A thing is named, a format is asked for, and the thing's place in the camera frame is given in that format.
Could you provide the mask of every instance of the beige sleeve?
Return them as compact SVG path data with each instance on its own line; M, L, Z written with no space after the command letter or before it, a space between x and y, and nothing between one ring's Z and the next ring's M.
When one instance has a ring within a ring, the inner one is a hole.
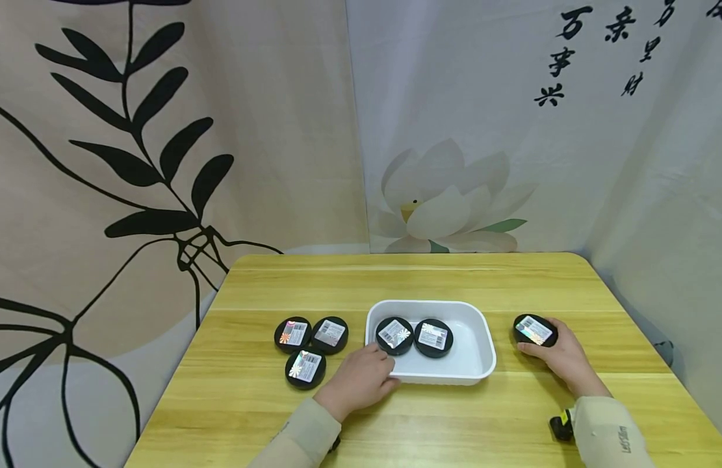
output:
M340 429L340 423L326 409L307 398L248 468L316 468Z
M647 445L620 401L582 397L574 407L574 439L587 468L653 468Z

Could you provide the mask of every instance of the white curtain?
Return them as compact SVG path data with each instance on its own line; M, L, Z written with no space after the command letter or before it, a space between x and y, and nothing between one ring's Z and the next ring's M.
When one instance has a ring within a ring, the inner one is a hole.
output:
M722 432L722 2L347 5L371 251L582 254Z

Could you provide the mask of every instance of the left hand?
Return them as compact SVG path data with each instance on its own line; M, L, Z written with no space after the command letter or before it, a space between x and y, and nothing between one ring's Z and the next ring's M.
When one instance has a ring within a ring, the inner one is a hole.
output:
M400 380L389 378L392 369L394 359L372 343L347 355L315 400L342 423L353 411L378 403L400 386Z

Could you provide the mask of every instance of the black device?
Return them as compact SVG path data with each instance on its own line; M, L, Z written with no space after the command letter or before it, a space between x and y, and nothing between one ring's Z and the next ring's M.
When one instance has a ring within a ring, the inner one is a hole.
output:
M285 378L299 390L311 390L324 380L327 358L322 351L307 348L291 354L285 364Z
M539 315L522 314L514 319L514 339L517 342L550 348L558 341L558 329Z
M427 318L415 327L415 348L428 358L439 359L449 354L454 344L454 334L441 320Z
M376 343L390 356L401 356L412 348L413 328L401 317L387 317L376 326Z
M325 317L316 322L311 346L326 355L337 354L348 344L348 325L340 317Z
M291 354L306 348L311 340L311 324L303 317L283 320L275 329L273 340L277 349Z

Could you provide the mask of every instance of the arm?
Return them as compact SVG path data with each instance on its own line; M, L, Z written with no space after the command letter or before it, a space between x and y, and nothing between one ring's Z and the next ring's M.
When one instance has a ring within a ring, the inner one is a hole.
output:
M316 468L355 410L370 407L392 393L400 380L390 379L394 359L374 343L345 358L315 397L301 403L248 468Z
M546 361L563 379L576 400L574 439L588 468L653 468L645 440L626 407L603 384L592 369L573 331L560 320L549 318L558 329L552 348L519 343L523 353Z

